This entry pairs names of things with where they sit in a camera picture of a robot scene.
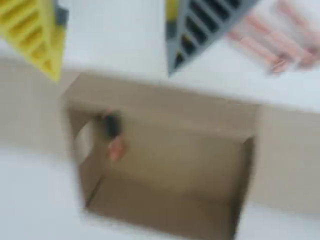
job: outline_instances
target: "brown cardboard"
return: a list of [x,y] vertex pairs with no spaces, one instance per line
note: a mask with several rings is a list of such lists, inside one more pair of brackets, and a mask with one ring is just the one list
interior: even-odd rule
[[[256,105],[89,74],[66,100],[75,158],[75,139],[93,122],[94,147],[79,165],[89,211],[192,239],[232,239],[252,164]],[[116,163],[95,120],[106,109],[120,111],[128,144]]]

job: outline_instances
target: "plastic piece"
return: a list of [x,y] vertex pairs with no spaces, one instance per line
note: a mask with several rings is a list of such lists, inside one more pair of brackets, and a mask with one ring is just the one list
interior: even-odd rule
[[269,68],[271,68],[272,73],[283,73],[288,69],[290,58],[288,58],[287,55],[276,55],[269,49],[261,45],[259,42],[257,42],[254,38],[250,36],[244,36],[234,30],[229,32],[227,36],[231,40],[239,43],[243,48],[249,50],[260,59],[262,59],[262,61],[266,63]]
[[60,79],[68,11],[53,0],[1,0],[0,33],[50,79]]
[[312,56],[310,52],[305,50],[298,43],[294,42],[283,33],[273,30],[261,18],[250,15],[245,19],[246,22],[254,27],[258,33],[262,34],[268,42],[290,57],[294,59],[305,60]]
[[306,17],[298,13],[294,6],[287,0],[279,0],[277,9],[284,15],[286,15],[292,23],[297,27],[299,33],[312,42],[312,46],[308,51],[312,54],[309,58],[304,59],[300,67],[303,69],[309,69],[320,61],[320,34],[313,31]]

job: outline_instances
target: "white surface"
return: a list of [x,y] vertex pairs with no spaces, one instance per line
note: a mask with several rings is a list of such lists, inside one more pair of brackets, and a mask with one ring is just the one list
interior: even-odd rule
[[[164,1],[60,0],[70,10],[64,64],[104,74],[138,77],[234,98],[282,104],[320,112],[320,70],[288,72],[280,77],[230,47],[223,39],[167,77],[164,42]],[[278,19],[275,0],[261,0],[256,11]],[[318,0],[295,0],[315,25],[320,23]],[[2,56],[17,56],[5,43]]]
[[320,221],[248,204],[236,240],[318,240]]

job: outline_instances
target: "gray plastic object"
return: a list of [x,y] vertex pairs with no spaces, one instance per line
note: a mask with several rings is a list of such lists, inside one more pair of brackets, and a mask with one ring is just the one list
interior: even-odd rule
[[258,0],[180,0],[178,17],[166,23],[168,73],[203,53],[238,23]]

